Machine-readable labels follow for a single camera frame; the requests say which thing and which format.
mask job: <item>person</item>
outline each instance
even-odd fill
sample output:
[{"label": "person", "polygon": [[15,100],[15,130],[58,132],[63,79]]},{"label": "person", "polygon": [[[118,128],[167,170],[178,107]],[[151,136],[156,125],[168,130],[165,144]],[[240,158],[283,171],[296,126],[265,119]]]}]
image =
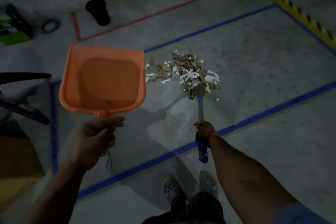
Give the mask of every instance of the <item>person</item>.
[{"label": "person", "polygon": [[[115,144],[114,131],[124,125],[124,118],[111,116],[88,121],[79,129],[72,150],[36,200],[24,219],[26,224],[68,223],[84,174],[93,168],[102,152]],[[195,137],[207,140],[224,193],[244,224],[329,223],[294,198],[258,161],[233,148],[216,134],[211,123],[196,122]],[[200,173],[200,192],[186,204],[177,180],[169,175],[163,192],[171,210],[144,220],[151,223],[225,223],[216,199],[216,179]]]}]

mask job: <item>concrete floor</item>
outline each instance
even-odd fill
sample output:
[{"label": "concrete floor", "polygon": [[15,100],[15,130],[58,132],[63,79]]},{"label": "concrete floor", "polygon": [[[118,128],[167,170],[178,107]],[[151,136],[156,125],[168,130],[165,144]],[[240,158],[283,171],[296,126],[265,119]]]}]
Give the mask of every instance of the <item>concrete floor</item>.
[{"label": "concrete floor", "polygon": [[[189,0],[115,0],[108,7],[115,21],[128,23],[186,1]],[[146,50],[271,4],[271,0],[202,0],[80,44]],[[315,19],[320,20],[322,16],[318,15]],[[79,11],[76,17],[82,38],[101,31],[85,12]],[[69,45],[77,43],[71,18],[61,19],[61,28],[51,35],[1,48],[4,62],[0,70],[50,72],[53,80],[61,79]],[[195,54],[204,60],[204,68],[220,76],[221,89],[207,94],[204,103],[205,118],[217,130],[336,79],[334,54],[277,7],[148,52],[146,62],[161,64],[171,60],[175,49]],[[30,65],[22,57],[30,60]],[[22,87],[16,84],[0,90],[14,95]],[[58,89],[59,86],[55,88],[56,97]],[[123,114],[125,126],[116,132],[117,143],[111,149],[111,171],[106,171],[107,159],[101,158],[85,175],[81,190],[193,141],[196,102],[187,99],[187,94],[180,90],[179,80],[174,78],[165,85],[148,82],[146,91],[141,107]],[[335,97],[335,91],[328,91],[225,137],[264,164],[303,204],[331,222],[336,222],[333,211],[336,128],[332,123]],[[48,99],[48,85],[42,83],[38,94],[29,100],[50,117]],[[56,114],[58,162],[61,163],[76,128],[92,116],[69,113],[58,100]],[[51,178],[50,128],[26,118],[15,118],[31,138],[47,175],[1,213],[0,221],[4,224],[17,223]],[[205,165],[197,160],[197,155],[196,150],[188,151],[80,199],[71,223],[140,223],[167,211],[169,205],[161,193],[167,174],[176,175],[189,197],[197,192],[201,170],[215,174],[211,155]],[[221,190],[219,200],[227,223],[240,222]]]}]

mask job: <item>black trash bin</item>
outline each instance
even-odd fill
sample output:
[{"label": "black trash bin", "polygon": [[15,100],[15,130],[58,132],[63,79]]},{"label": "black trash bin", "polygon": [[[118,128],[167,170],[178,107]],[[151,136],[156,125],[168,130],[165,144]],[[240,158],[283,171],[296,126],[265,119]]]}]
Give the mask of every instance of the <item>black trash bin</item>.
[{"label": "black trash bin", "polygon": [[86,3],[85,10],[94,17],[100,26],[107,26],[111,22],[105,0],[90,0]]}]

